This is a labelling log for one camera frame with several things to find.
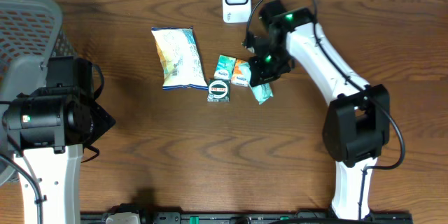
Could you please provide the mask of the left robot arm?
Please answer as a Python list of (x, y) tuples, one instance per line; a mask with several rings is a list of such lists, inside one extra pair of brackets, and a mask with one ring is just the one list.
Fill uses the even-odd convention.
[(13, 151), (1, 156), (18, 174), (26, 223), (80, 223), (80, 168), (85, 150), (116, 123), (97, 103), (104, 89), (93, 83), (98, 65), (56, 57), (47, 84), (10, 101), (2, 125)]

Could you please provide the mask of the orange tissue pack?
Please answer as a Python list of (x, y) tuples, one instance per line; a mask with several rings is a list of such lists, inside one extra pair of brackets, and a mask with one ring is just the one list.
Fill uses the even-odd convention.
[(244, 60), (237, 59), (232, 73), (231, 84), (248, 87), (250, 77), (251, 74), (249, 63)]

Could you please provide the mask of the dark green round-label box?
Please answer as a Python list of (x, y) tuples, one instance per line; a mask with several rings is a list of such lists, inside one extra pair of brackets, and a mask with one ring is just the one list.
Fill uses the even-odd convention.
[(228, 80), (210, 79), (208, 86), (208, 102), (229, 102), (230, 82)]

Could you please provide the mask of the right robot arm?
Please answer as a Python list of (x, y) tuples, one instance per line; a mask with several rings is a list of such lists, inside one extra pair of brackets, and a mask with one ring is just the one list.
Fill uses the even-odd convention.
[(248, 61), (249, 84), (277, 80), (298, 61), (323, 95), (328, 110), (322, 131), (327, 152), (336, 165), (331, 209), (337, 218), (363, 220), (370, 214), (371, 171), (389, 141), (389, 94), (371, 86), (331, 45), (308, 8), (287, 11), (282, 5), (259, 12), (268, 37), (246, 35), (245, 47), (255, 55)]

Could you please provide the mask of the white teal package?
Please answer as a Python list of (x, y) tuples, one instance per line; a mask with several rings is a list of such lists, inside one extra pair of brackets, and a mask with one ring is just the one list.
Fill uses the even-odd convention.
[(163, 69), (163, 90), (207, 90), (193, 28), (153, 27), (157, 54)]

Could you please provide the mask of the teal tissue pack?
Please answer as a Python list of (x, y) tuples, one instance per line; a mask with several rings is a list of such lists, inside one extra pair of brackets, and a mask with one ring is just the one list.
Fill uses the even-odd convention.
[(225, 55), (220, 55), (213, 77), (219, 80), (229, 81), (235, 68), (236, 59)]

